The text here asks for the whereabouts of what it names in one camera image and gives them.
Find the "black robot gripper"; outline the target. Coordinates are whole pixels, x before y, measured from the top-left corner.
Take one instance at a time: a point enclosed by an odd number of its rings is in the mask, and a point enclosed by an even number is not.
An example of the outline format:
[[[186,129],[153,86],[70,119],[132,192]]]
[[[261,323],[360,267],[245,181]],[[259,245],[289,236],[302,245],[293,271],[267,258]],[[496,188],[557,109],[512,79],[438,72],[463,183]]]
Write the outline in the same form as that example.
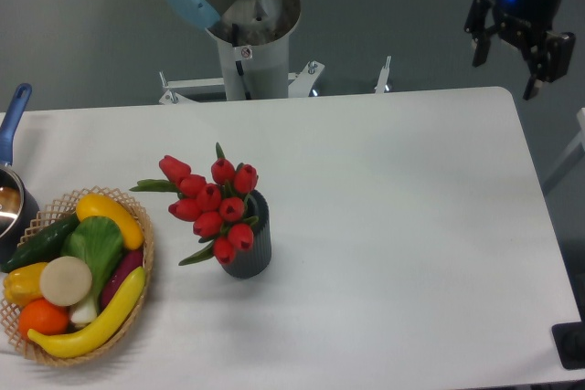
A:
[[[576,35],[551,32],[561,0],[473,0],[465,20],[464,31],[472,38],[473,67],[487,60],[491,38],[497,26],[487,26],[486,18],[494,7],[494,21],[501,26],[499,36],[510,45],[523,37],[528,45],[522,51],[529,69],[524,100],[535,98],[542,85],[564,77],[569,70]]]

